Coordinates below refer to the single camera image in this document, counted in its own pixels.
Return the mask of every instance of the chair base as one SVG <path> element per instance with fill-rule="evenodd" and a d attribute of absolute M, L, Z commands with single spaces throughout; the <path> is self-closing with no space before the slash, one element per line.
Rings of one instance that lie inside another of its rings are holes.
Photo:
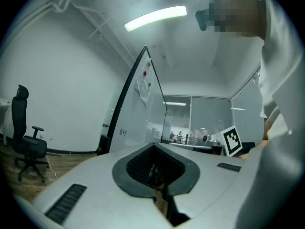
<path fill-rule="evenodd" d="M 38 161 L 38 160 L 34 160 L 34 159 L 25 159 L 25 158 L 15 158 L 15 164 L 18 164 L 18 160 L 22 161 L 25 163 L 24 167 L 22 168 L 22 170 L 18 173 L 18 180 L 21 181 L 22 180 L 22 175 L 23 173 L 29 168 L 29 167 L 33 167 L 34 170 L 36 171 L 37 175 L 41 178 L 41 182 L 44 183 L 45 179 L 43 177 L 43 175 L 41 174 L 41 172 L 38 170 L 38 168 L 36 167 L 36 165 L 47 165 L 47 168 L 50 167 L 48 162 L 45 161 Z"/>

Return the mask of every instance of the chair headrest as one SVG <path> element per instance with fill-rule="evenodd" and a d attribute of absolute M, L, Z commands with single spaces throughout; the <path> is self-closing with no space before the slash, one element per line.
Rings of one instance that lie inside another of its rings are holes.
<path fill-rule="evenodd" d="M 29 97 L 29 91 L 26 87 L 18 85 L 18 91 L 16 97 L 20 100 L 26 100 Z"/>

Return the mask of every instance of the baseboard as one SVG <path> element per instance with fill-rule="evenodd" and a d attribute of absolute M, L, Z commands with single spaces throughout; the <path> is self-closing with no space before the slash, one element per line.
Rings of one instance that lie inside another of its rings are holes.
<path fill-rule="evenodd" d="M 6 141 L 8 143 L 11 143 L 13 141 L 12 138 L 6 137 Z M 58 149 L 51 149 L 47 148 L 47 153 L 52 154 L 59 154 L 59 155 L 88 155 L 88 154 L 94 154 L 96 151 L 68 151 L 68 150 L 58 150 Z"/>

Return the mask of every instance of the person's arm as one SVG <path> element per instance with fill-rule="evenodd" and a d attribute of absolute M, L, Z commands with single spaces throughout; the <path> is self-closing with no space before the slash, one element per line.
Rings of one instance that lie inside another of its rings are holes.
<path fill-rule="evenodd" d="M 264 135 L 262 141 L 256 147 L 265 147 L 268 143 L 268 131 L 270 130 L 271 125 L 267 122 L 267 118 L 264 119 Z M 240 155 L 239 158 L 247 158 L 248 154 Z"/>

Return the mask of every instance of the whiteboard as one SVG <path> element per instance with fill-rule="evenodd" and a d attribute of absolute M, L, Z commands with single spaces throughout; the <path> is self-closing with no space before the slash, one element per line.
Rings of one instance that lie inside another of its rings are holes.
<path fill-rule="evenodd" d="M 113 113 L 107 136 L 108 152 L 112 153 L 127 147 L 161 142 L 166 114 L 166 104 L 151 61 L 153 85 L 147 105 L 140 98 L 135 84 L 143 68 L 147 67 L 150 54 L 146 46 L 137 58 Z"/>

